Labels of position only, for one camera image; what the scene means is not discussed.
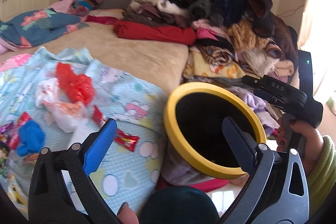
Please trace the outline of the green sleeve forearm right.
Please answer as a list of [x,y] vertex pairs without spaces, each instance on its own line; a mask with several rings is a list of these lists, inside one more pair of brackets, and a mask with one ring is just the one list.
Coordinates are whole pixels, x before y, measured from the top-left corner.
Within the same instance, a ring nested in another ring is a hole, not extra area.
[[335,184],[335,145],[329,135],[322,138],[324,146],[321,157],[307,177],[310,215],[313,215],[321,207]]

